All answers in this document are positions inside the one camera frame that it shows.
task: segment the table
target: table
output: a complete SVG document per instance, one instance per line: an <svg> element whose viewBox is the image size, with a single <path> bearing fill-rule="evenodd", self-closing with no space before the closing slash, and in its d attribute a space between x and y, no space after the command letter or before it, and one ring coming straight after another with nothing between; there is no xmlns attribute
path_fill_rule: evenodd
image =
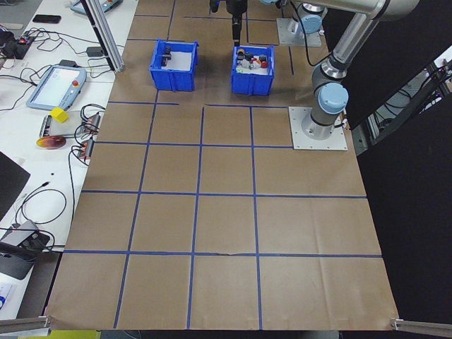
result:
<svg viewBox="0 0 452 339"><path fill-rule="evenodd" d="M140 1L47 307L55 329L390 329L350 132L346 152L292 149L287 107L311 105L311 69L278 45L279 15L250 3L243 44L277 46L271 94L248 97L231 93L224 6ZM199 42L195 91L153 86L158 38Z"/></svg>
<svg viewBox="0 0 452 339"><path fill-rule="evenodd" d="M124 0L120 6L106 15L115 41L119 45L125 45L126 43L127 33L136 5L136 0ZM30 23L26 30L33 27L43 27L48 30L57 30L58 32L82 37L87 40L96 40L88 19L81 14L70 11L64 1L44 0L36 13L53 13L61 15L62 19L58 25ZM75 40L72 45L76 50L81 51L93 44ZM68 46L60 46L52 53L39 51L36 49L36 46L36 44L32 44L24 60L17 60L15 63L13 60L7 61L4 66L13 67L11 69L1 69L0 74L18 76L25 67L37 70L48 64L57 64L61 59L72 59L80 65L85 64L87 60L87 57L75 56ZM88 103L105 106L108 102L113 81L113 72L106 73L94 79L88 76L82 93L77 97L72 108L69 109L70 115L72 117L78 116L80 108ZM1 82L0 109L11 107L28 87L28 84L21 83L15 79L2 78ZM56 244L65 245L71 226L72 193L69 184L68 153L71 145L73 145L73 141L69 141L66 146L59 150L43 150L38 148L35 145L35 141L39 135L42 119L48 112L26 107L25 101L27 97L21 100L13 111L0 112L0 150L31 173L30 180L24 188L23 194L18 199L19 202L26 193L30 193L46 181L50 181L48 188L59 189L66 195L68 206L63 215L58 220L41 227L54 234ZM86 168L75 159L71 163L77 204L78 195L80 194L85 178ZM36 221L51 219L52 216L55 216L55 211L62 207L61 197L57 195L44 193L40 198L34 199L28 206L28 214L36 218ZM14 207L10 209L5 218L0 222L0 226L9 227L13 216ZM14 284L12 297L8 298L4 308L0 311L0 319L14 319L16 317L31 273L32 271L28 273L25 279L20 281L0 274L0 280L2 282Z"/></svg>

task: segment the black wall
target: black wall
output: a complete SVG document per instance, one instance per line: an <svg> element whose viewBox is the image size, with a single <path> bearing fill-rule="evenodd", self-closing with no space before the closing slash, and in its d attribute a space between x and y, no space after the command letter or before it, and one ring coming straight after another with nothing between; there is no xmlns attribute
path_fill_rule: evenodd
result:
<svg viewBox="0 0 452 339"><path fill-rule="evenodd" d="M328 12L323 26L330 50L352 16L343 11ZM452 45L451 18L451 0L420 0L405 18L379 23L343 81L350 92L347 113L352 128Z"/></svg>
<svg viewBox="0 0 452 339"><path fill-rule="evenodd" d="M402 319L452 323L452 95L358 157ZM349 338L425 338L345 333Z"/></svg>

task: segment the white desk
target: white desk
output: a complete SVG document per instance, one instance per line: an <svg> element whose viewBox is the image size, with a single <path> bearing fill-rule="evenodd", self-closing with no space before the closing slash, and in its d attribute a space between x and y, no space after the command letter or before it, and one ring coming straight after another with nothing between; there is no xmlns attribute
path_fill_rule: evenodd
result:
<svg viewBox="0 0 452 339"><path fill-rule="evenodd" d="M127 35L136 10L137 0L124 0L116 9L106 14L112 34L118 45L125 45ZM97 38L90 27L86 16L77 14L69 9L67 1L44 0L36 13L56 14L62 17L57 25L37 24L31 22L26 30L31 28L45 28L47 30L70 34L83 39L97 41ZM75 50L84 51L88 46L95 46L89 42L67 38ZM12 69L2 69L0 74L16 75L25 67L38 70L39 68L58 64L61 59L74 60L81 66L87 65L87 56L76 56L67 45L58 47L54 52L42 52L36 49L37 44L33 44L24 60L17 60L14 64L12 60L5 63L5 67ZM13 103L19 98L25 89L29 86L16 79L2 78L0 87L0 109L13 106ZM106 106L109 94L112 90L114 73L108 72L99 78L92 79L88 76L86 84L83 86L81 94L69 112L74 112L78 116L80 108L89 103ZM31 176L27 186L23 189L16 204L10 209L0 227L9 227L14 220L15 208L20 205L23 197L36 189L42 183L49 181L47 188L58 189L62 191L67 199L68 205L60 218L46 225L42 225L42 230L50 231L54 234L56 244L64 245L68 237L71 226L72 211L72 192L69 179L68 154L75 141L68 139L67 144L58 150L45 150L36 146L36 140L39 138L40 127L45 115L49 112L38 109L30 109L25 106L25 102L32 93L31 88L27 95L18 102L16 108L12 111L0 112L0 151L18 162ZM96 113L97 110L86 110L88 115ZM81 187L85 179L87 168L72 159L71 168L73 173L74 189L76 193L76 202L80 195ZM58 214L63 206L63 199L58 194L52 192L43 193L41 196L31 200L27 206L27 214L36 221L45 221L52 219ZM0 282L13 284L13 290L7 299L4 307L0 310L0 319L14 319L17 316L20 303L22 302L25 289L30 279L31 271L23 280L16 280L6 275L0 274Z"/></svg>
<svg viewBox="0 0 452 339"><path fill-rule="evenodd" d="M137 3L137 0L124 0L118 7L109 12L106 12L105 14L114 40L119 46L125 46L126 44L127 36L129 34L133 20L133 14L135 13ZM61 21L56 25L51 23L45 24L30 22L25 31L32 28L44 28L48 31L56 31L68 35L73 35L75 37L90 40L93 42L97 41L94 31L90 27L88 17L72 11L69 8L68 4L68 1L44 0L36 10L36 13L58 15L61 16ZM86 50L86 47L89 46L99 46L98 43L96 44L84 42L81 40L72 39L70 37L63 38L67 40L77 52L84 52ZM10 74L18 76L25 67L30 67L38 70L46 65L58 64L62 59L74 60L79 66L88 66L88 56L86 54L75 54L74 51L66 43L63 43L53 52L43 52L38 50L37 46L40 43L41 42L36 42L31 45L24 60L16 60L16 64L14 64L14 60L8 60L4 64L4 69L0 71L0 74ZM51 49L56 45L57 43L48 41L45 42L45 44L41 48ZM120 52L122 52L124 48L118 47L118 49ZM90 62L91 65L106 63L107 62L104 59ZM108 67L100 67L94 69L95 72L106 70L108 70ZM108 72L102 74L98 78L91 78L90 76L88 76L87 81L113 82L114 73Z"/></svg>

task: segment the yellow block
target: yellow block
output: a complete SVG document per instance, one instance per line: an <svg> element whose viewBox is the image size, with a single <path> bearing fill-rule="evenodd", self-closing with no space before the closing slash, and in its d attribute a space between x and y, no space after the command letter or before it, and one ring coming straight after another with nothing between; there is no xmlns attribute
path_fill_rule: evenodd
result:
<svg viewBox="0 0 452 339"><path fill-rule="evenodd" d="M55 107L52 111L50 111L50 115L52 116L52 118L54 118L58 122L61 122L62 124L67 119L69 119L69 115L66 113L66 111L59 107Z"/></svg>
<svg viewBox="0 0 452 339"><path fill-rule="evenodd" d="M18 339L100 339L97 331L52 331L47 337L18 337Z"/></svg>

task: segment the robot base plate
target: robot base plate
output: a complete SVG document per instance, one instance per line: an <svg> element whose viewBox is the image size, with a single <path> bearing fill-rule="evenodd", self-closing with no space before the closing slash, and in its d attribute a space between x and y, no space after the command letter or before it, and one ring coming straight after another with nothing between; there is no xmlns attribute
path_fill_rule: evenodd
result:
<svg viewBox="0 0 452 339"><path fill-rule="evenodd" d="M292 143L295 150L348 150L342 127L333 129L333 133L326 140L314 140L302 130L304 117L311 113L311 107L289 107L290 129Z"/></svg>
<svg viewBox="0 0 452 339"><path fill-rule="evenodd" d="M304 46L304 38L302 35L289 32L287 27L291 21L292 19L276 19L280 44L285 46ZM306 38L308 40L308 47L321 47L322 41L320 40L320 34L318 32L308 34Z"/></svg>

